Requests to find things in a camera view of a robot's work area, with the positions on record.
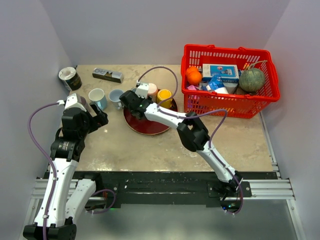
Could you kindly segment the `light blue faceted mug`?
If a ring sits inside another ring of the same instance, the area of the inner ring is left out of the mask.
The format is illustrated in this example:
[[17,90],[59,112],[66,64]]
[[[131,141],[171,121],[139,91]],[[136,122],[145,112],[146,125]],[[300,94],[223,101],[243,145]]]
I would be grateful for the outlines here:
[[89,92],[88,97],[90,101],[96,103],[102,111],[107,108],[108,101],[105,92],[101,88],[92,89]]

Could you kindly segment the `lilac mug black handle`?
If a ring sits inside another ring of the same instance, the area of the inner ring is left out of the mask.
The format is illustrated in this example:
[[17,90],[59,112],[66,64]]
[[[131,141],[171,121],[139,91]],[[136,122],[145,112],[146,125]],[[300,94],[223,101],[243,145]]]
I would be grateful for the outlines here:
[[89,112],[89,105],[83,96],[77,95],[77,103],[75,106],[83,111]]

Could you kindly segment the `pink mug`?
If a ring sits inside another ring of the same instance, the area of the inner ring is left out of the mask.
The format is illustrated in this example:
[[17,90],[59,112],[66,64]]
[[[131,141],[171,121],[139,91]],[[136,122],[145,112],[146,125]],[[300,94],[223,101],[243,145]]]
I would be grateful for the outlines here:
[[148,84],[148,95],[149,96],[156,96],[158,93],[158,87],[154,83]]

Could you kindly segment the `grey footed mug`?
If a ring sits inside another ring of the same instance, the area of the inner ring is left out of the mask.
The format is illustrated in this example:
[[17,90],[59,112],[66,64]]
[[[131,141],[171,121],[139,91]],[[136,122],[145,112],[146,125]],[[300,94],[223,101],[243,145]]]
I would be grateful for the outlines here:
[[109,100],[111,101],[111,103],[113,104],[113,106],[117,109],[117,110],[121,110],[124,108],[121,100],[120,100],[120,96],[124,93],[123,90],[121,89],[113,89],[108,97]]

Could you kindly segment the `yellow mug black handle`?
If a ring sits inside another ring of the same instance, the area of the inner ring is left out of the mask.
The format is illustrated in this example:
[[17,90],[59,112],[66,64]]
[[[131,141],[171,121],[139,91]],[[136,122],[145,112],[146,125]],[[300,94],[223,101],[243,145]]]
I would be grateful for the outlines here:
[[161,103],[160,106],[166,109],[170,109],[172,106],[172,99],[169,99],[169,98],[171,97],[172,97],[172,93],[168,89],[160,89],[157,92],[156,103],[159,104],[160,102],[166,100],[163,103]]

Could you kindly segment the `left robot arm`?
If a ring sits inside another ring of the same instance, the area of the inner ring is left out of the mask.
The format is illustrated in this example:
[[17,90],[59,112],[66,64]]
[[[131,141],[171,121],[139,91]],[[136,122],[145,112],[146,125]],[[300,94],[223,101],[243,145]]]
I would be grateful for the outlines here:
[[108,115],[95,103],[90,107],[96,113],[76,106],[66,106],[62,115],[62,127],[46,155],[51,170],[39,209],[33,224],[26,225],[23,237],[27,240],[73,240],[76,222],[91,196],[99,196],[104,190],[99,173],[84,173],[76,188],[69,193],[70,185],[85,148],[88,134],[108,124]]

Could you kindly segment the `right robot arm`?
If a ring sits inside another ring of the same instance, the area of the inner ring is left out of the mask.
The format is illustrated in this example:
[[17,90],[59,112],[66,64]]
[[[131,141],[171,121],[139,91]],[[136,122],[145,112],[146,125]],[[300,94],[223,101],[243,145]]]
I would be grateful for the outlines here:
[[176,112],[161,107],[149,99],[138,97],[127,90],[120,97],[124,107],[137,119],[147,119],[177,130],[182,145],[189,151],[199,154],[214,170],[222,184],[223,192],[230,197],[242,191],[242,176],[217,151],[200,115],[195,112]]

